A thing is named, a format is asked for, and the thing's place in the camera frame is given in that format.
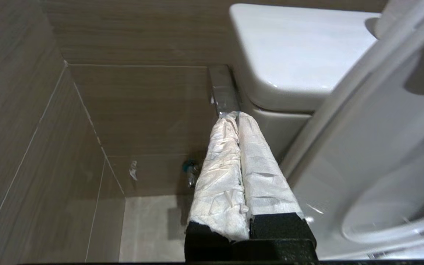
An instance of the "bathroom wall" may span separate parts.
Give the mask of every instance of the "bathroom wall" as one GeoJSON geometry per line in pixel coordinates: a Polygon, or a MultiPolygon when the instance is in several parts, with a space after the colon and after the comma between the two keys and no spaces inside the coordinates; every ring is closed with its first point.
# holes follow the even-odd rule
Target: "bathroom wall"
{"type": "Polygon", "coordinates": [[[181,165],[205,155],[206,66],[229,63],[236,2],[380,12],[386,0],[41,1],[127,196],[190,192],[181,165]]]}
{"type": "Polygon", "coordinates": [[[38,2],[0,0],[0,264],[116,261],[125,201],[104,161],[38,2]]]}

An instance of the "beige floor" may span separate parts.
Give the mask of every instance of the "beige floor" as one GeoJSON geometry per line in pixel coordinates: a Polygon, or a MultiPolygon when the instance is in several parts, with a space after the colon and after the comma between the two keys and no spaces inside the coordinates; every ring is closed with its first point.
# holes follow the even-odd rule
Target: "beige floor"
{"type": "Polygon", "coordinates": [[[119,262],[184,261],[192,196],[127,198],[119,262]]]}

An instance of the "toilet lid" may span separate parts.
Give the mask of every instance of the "toilet lid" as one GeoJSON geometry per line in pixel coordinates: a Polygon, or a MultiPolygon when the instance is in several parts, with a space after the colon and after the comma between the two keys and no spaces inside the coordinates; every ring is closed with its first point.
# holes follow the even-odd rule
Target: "toilet lid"
{"type": "Polygon", "coordinates": [[[366,28],[378,13],[235,4],[234,66],[257,106],[315,111],[376,41],[366,28]]]}
{"type": "Polygon", "coordinates": [[[281,164],[319,259],[424,243],[424,7],[417,7],[316,112],[296,139],[304,154],[291,148],[281,164]],[[335,106],[338,97],[345,99],[335,106]]]}

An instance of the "black object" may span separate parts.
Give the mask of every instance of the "black object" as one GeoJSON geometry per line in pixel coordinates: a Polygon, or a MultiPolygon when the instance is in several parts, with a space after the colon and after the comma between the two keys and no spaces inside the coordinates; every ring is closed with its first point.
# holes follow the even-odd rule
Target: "black object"
{"type": "Polygon", "coordinates": [[[250,239],[229,242],[206,225],[190,222],[184,256],[192,261],[314,261],[316,240],[307,222],[296,213],[256,215],[250,239]]]}

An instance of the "toilet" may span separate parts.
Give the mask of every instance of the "toilet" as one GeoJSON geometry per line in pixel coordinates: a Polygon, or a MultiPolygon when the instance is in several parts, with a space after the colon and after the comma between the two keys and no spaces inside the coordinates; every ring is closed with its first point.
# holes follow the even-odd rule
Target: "toilet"
{"type": "Polygon", "coordinates": [[[424,244],[424,1],[401,2],[382,15],[230,8],[240,108],[321,260],[424,244]]]}

